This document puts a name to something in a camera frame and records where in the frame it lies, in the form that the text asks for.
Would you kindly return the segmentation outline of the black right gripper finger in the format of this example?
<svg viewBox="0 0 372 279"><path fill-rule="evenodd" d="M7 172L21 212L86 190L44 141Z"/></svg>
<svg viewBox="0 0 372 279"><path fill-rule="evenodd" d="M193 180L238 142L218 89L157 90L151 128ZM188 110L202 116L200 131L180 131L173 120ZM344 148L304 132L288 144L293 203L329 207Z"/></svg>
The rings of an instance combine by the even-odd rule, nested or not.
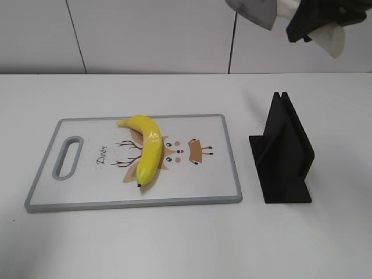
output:
<svg viewBox="0 0 372 279"><path fill-rule="evenodd" d="M330 23L342 27L358 24L367 17L367 0L303 0L286 28L289 42L312 39L308 34Z"/></svg>

